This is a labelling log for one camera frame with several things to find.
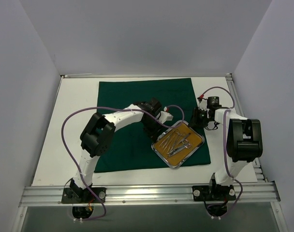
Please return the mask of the metal tray yellow liner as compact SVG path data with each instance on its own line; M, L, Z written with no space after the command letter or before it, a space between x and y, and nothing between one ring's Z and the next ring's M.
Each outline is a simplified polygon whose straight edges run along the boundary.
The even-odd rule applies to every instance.
M178 131L179 133L188 133L191 135L187 138L187 140L191 143L190 149L183 149L180 152L174 154L173 156L168 156L171 150L171 143L167 146L166 149L159 147L161 142L167 138L172 132ZM205 143L205 139L203 136L198 134L195 130L188 126L186 121L182 122L180 126L176 129L167 129L163 132L157 139L155 143L151 145L152 150L158 155L158 157L171 169L179 168L189 157L191 157L197 149L199 149Z

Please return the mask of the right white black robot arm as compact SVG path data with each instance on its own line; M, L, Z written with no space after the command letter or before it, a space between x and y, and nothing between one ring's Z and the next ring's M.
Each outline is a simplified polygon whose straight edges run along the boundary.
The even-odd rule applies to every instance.
M223 127L224 164L211 177L207 194L216 200L224 194L224 188L231 186L239 173L263 153L261 123L258 119L241 116L229 107L220 105L218 96L198 98L206 101L206 109L195 107L190 127L203 129L210 122Z

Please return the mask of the green surgical cloth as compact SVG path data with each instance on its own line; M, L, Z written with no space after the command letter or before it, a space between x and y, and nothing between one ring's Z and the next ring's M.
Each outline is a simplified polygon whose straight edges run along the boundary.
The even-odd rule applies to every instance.
M156 98L162 106L178 105L189 121L197 106L191 79L171 79L137 82L100 82L98 106L124 109L135 102ZM142 123L133 123L114 134L109 149L96 165L95 173L158 169L167 165L151 148L151 140Z

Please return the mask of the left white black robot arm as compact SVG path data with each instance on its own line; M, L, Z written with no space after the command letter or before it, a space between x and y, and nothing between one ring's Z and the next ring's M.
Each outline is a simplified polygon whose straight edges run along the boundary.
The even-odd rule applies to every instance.
M155 141L167 121L173 116L168 112L168 107L162 107L160 102L153 98L151 101L141 101L130 104L123 109L109 107L95 107L96 110L109 110L110 114L94 113L80 135L81 157L74 161L77 172L70 181L72 196L79 203L89 199L92 186L92 177L100 156L109 149L116 131L133 123L141 122L147 135Z

